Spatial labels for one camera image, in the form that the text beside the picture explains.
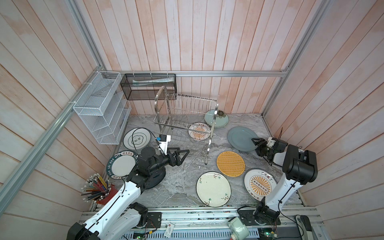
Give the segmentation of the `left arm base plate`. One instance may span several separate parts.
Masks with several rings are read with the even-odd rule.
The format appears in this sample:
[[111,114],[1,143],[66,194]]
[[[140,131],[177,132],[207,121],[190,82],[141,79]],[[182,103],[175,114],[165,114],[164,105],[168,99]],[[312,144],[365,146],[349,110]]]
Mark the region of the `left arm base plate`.
[[159,229],[162,225],[162,213],[161,212],[149,212],[141,215],[139,223],[135,228],[153,228]]

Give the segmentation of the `grey green plate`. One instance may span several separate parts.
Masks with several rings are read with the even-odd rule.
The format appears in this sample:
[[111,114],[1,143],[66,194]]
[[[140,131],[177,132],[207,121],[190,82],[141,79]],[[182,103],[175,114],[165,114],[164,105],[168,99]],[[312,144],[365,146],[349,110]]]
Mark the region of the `grey green plate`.
[[252,139],[257,139],[258,135],[246,127],[234,127],[228,132],[229,143],[237,150],[242,152],[254,151],[257,146]]

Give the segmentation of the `light teal flower plate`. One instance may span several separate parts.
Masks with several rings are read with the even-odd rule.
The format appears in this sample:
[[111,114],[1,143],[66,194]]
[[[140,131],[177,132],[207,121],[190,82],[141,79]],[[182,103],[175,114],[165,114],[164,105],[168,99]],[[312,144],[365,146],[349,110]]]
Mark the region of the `light teal flower plate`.
[[[213,118],[214,118],[215,110],[210,110],[205,114],[204,120],[205,122],[211,127],[213,124]],[[218,110],[217,116],[216,116],[216,122],[215,122],[215,128],[222,128],[225,127],[229,123],[229,117],[228,115]]]

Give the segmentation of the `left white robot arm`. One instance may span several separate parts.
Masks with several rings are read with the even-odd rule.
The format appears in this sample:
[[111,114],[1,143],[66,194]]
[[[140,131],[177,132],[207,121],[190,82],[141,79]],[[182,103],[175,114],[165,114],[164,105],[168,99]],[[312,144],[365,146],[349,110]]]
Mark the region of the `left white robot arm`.
[[117,240],[135,227],[147,225],[148,208],[136,202],[147,189],[156,187],[166,176],[166,166],[181,166],[189,150],[169,148],[158,155],[153,147],[141,153],[122,151],[107,164],[107,172],[124,180],[118,192],[84,224],[74,223],[68,240]]

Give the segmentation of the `steel wire dish rack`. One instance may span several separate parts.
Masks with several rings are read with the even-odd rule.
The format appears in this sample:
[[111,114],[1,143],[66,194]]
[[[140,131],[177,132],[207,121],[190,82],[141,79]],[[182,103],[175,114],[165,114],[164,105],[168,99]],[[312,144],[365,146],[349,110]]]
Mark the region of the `steel wire dish rack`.
[[[160,133],[171,136],[169,147],[189,149],[192,156],[202,158],[207,165],[219,110],[217,100],[178,93],[169,94],[165,87],[162,87],[155,97],[154,109],[154,123],[159,126]],[[209,126],[210,137],[205,141],[192,139],[188,134],[189,127],[197,122],[207,124],[204,117],[210,110],[215,110],[213,124]]]

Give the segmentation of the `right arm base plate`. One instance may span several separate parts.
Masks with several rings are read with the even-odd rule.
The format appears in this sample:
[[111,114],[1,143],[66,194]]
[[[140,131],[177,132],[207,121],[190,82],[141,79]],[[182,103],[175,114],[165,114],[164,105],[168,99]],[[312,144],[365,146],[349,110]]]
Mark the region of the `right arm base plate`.
[[239,218],[246,226],[264,226],[264,225],[280,225],[280,212],[270,209],[266,210],[245,210],[237,211]]

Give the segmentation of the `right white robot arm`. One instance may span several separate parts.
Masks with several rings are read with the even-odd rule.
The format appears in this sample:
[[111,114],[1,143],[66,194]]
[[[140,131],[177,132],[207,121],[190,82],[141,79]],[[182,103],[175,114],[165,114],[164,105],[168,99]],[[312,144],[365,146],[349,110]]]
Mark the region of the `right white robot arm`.
[[307,183],[312,183],[318,175],[316,153],[290,145],[274,137],[268,140],[252,138],[258,156],[269,164],[282,166],[283,175],[270,194],[263,197],[254,211],[259,225],[276,222],[283,205],[291,195]]

